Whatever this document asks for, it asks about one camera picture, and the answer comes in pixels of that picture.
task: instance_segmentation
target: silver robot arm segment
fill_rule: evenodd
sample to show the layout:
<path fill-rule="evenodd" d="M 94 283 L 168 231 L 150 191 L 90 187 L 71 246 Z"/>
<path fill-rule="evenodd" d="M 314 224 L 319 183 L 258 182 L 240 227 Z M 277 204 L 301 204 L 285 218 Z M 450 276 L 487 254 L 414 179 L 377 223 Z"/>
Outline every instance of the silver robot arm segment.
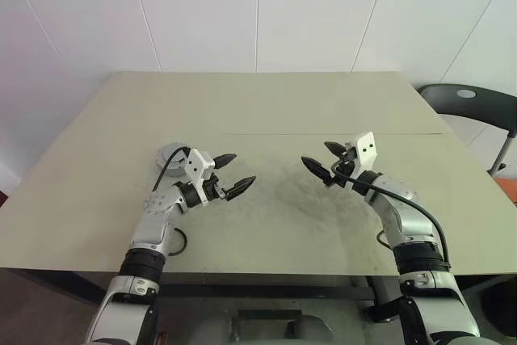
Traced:
<path fill-rule="evenodd" d="M 331 168 L 334 176 L 312 158 L 302 157 L 302 162 L 326 186 L 348 185 L 364 196 L 379 215 L 400 274 L 403 297 L 398 313 L 406 344 L 494 343 L 479 338 L 476 321 L 449 272 L 448 258 L 444 259 L 440 252 L 439 243 L 444 242 L 435 238 L 439 225 L 433 225 L 429 217 L 410 206 L 417 203 L 416 192 L 396 179 L 370 170 L 376 158 L 373 134 L 363 133 L 345 146 L 335 142 L 325 145 L 338 157 Z"/>
<path fill-rule="evenodd" d="M 213 171 L 230 163 L 236 155 L 212 159 L 204 151 L 187 149 L 185 173 L 188 181 L 152 192 L 132 237 L 119 273 L 86 333 L 86 343 L 110 345 L 155 344 L 160 291 L 159 280 L 169 255 L 176 219 L 198 204 L 216 198 L 232 200 L 242 194 L 255 177 L 242 179 L 225 190 Z"/>

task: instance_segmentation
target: white wall panel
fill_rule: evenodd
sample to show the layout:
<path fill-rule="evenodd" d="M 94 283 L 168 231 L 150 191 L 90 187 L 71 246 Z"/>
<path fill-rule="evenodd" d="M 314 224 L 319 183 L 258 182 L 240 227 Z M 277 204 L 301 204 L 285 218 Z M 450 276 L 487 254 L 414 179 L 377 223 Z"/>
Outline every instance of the white wall panel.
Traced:
<path fill-rule="evenodd" d="M 355 70 L 438 82 L 489 0 L 377 0 Z"/>
<path fill-rule="evenodd" d="M 11 171 L 7 166 L 0 163 L 0 191 L 10 196 L 20 184 L 21 178 Z"/>
<path fill-rule="evenodd" d="M 254 71 L 257 0 L 142 2 L 164 71 Z"/>
<path fill-rule="evenodd" d="M 468 119 L 461 116 L 440 115 L 443 120 L 451 127 L 454 133 L 460 138 L 461 142 L 468 147 L 470 143 L 483 131 L 486 123 Z"/>
<path fill-rule="evenodd" d="M 517 0 L 492 0 L 443 82 L 517 95 Z"/>
<path fill-rule="evenodd" d="M 3 178 L 23 177 L 98 85 L 66 70 L 27 0 L 0 0 Z"/>
<path fill-rule="evenodd" d="M 513 162 L 506 169 L 499 171 L 498 177 L 517 179 L 517 161 Z"/>
<path fill-rule="evenodd" d="M 258 0 L 257 71 L 350 71 L 374 0 Z"/>
<path fill-rule="evenodd" d="M 487 124 L 483 132 L 470 144 L 469 149 L 486 170 L 494 164 L 507 134 L 508 131 Z M 517 161 L 517 141 L 512 142 L 503 159 L 508 166 L 515 161 Z"/>
<path fill-rule="evenodd" d="M 159 70 L 138 0 L 30 1 L 69 66 Z"/>

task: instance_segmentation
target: chair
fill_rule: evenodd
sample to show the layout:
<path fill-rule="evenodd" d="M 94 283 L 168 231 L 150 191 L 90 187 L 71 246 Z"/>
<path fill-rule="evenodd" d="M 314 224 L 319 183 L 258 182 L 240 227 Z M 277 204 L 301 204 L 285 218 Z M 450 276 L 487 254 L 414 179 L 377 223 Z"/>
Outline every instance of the chair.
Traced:
<path fill-rule="evenodd" d="M 517 97 L 461 84 L 429 84 L 420 86 L 417 91 L 438 113 L 479 120 L 508 131 L 507 138 L 488 171 L 494 176 L 517 135 Z"/>

